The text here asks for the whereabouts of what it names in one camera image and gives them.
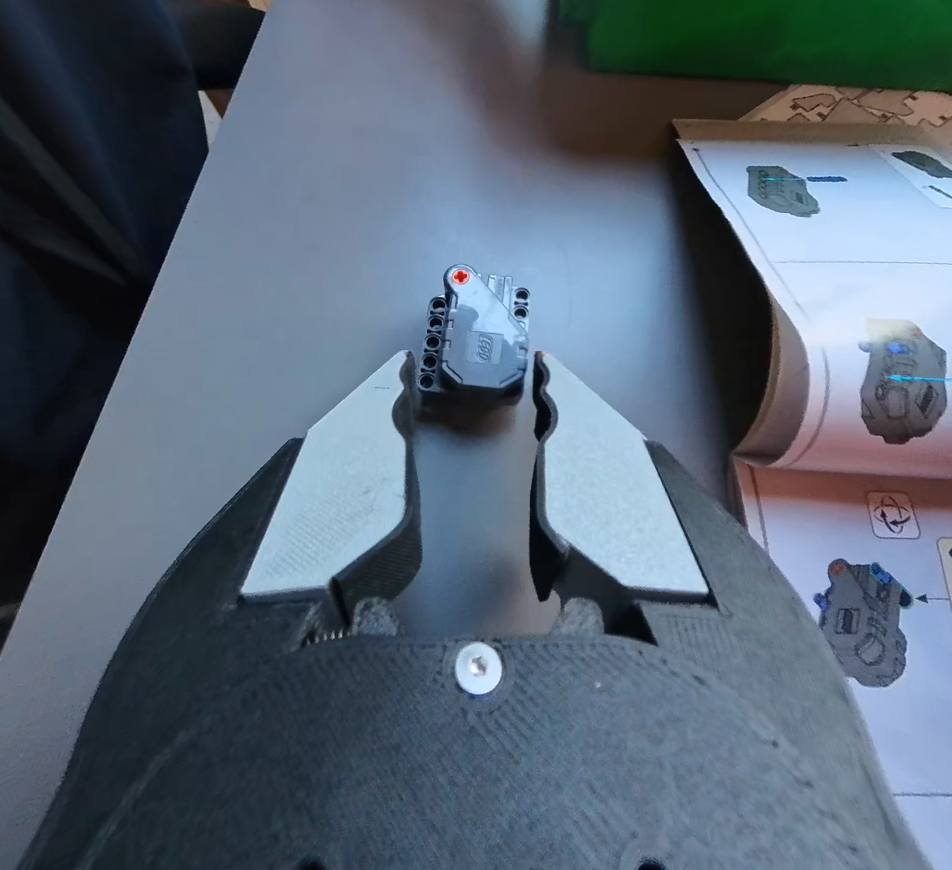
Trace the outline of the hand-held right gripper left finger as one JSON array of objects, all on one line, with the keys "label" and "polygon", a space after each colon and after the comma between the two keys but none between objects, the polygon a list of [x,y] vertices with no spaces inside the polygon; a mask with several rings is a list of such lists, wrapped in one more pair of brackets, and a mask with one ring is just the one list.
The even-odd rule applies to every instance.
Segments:
[{"label": "hand-held right gripper left finger", "polygon": [[303,437],[240,596],[327,602],[352,618],[394,601],[422,565],[415,360],[399,351]]}]

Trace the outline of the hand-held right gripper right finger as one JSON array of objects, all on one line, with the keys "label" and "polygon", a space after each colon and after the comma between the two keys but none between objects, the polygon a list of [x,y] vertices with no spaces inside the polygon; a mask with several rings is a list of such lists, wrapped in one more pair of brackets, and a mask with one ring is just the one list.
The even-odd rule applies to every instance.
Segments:
[{"label": "hand-held right gripper right finger", "polygon": [[533,365],[538,599],[702,602],[708,581],[636,427],[551,353]]}]

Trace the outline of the dark grey lego motor piece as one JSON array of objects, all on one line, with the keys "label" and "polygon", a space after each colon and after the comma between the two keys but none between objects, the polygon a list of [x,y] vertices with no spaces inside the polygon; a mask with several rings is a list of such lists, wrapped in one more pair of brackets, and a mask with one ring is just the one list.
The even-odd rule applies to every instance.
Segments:
[{"label": "dark grey lego motor piece", "polygon": [[530,290],[505,274],[449,266],[429,300],[416,388],[423,409],[516,404],[530,361]]}]

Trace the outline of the lego instruction booklet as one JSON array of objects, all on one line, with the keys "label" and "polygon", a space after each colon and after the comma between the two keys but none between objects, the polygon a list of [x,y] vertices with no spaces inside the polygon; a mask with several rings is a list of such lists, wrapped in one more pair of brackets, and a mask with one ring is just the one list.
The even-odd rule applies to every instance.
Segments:
[{"label": "lego instruction booklet", "polygon": [[756,270],[768,377],[732,456],[934,868],[950,868],[950,150],[910,126],[678,120]]}]

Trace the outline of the person's dark clothing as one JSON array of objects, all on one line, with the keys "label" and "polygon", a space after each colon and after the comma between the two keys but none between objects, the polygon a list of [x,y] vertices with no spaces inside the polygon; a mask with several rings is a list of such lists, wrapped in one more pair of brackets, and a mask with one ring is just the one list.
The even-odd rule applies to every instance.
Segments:
[{"label": "person's dark clothing", "polygon": [[1,0],[2,639],[208,156],[171,0]]}]

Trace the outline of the laser-cut wooden sheet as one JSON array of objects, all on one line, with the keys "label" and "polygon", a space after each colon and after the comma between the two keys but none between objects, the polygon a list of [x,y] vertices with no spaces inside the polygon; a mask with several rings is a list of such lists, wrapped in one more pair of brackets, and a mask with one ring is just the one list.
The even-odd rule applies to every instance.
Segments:
[{"label": "laser-cut wooden sheet", "polygon": [[780,123],[889,124],[950,131],[951,96],[938,91],[795,84],[742,117]]}]

